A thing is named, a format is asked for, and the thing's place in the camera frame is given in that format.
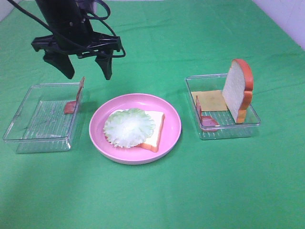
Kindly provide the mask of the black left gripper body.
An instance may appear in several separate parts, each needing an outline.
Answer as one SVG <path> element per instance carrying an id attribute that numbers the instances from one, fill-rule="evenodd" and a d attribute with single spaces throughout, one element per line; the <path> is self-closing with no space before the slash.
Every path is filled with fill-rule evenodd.
<path id="1" fill-rule="evenodd" d="M 111 36 L 104 33 L 94 33 L 89 41 L 81 44 L 74 42 L 66 37 L 60 36 L 63 46 L 55 39 L 54 35 L 37 37 L 31 45 L 35 51 L 45 50 L 64 55 L 77 55 L 78 58 L 86 58 L 91 56 L 106 58 L 121 58 L 121 54 L 115 55 L 113 52 L 122 50 L 122 42 L 119 36 Z"/>

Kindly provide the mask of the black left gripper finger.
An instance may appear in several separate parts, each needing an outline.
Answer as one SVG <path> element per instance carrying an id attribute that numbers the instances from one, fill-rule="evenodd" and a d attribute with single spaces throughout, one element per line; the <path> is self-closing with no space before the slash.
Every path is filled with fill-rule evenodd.
<path id="1" fill-rule="evenodd" d="M 106 80 L 110 80 L 112 76 L 112 53 L 109 56 L 96 56 L 95 62 L 101 68 Z"/>
<path id="2" fill-rule="evenodd" d="M 45 52 L 43 60 L 46 63 L 57 68 L 68 79 L 73 78 L 75 71 L 68 55 L 64 55 L 56 52 Z"/>

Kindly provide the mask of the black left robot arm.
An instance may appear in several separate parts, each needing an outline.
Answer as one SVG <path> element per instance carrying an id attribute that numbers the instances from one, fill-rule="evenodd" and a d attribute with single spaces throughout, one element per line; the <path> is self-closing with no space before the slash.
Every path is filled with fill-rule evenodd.
<path id="1" fill-rule="evenodd" d="M 107 15 L 95 14 L 93 0 L 38 0 L 51 35 L 36 37 L 31 45 L 35 51 L 44 50 L 43 60 L 57 68 L 68 79 L 74 76 L 74 68 L 69 59 L 77 55 L 79 59 L 94 56 L 106 80 L 112 76 L 112 59 L 120 57 L 114 51 L 123 51 L 122 42 L 114 32 L 110 35 L 96 32 L 90 23 L 98 20 L 105 23 L 111 11 L 102 0 Z"/>

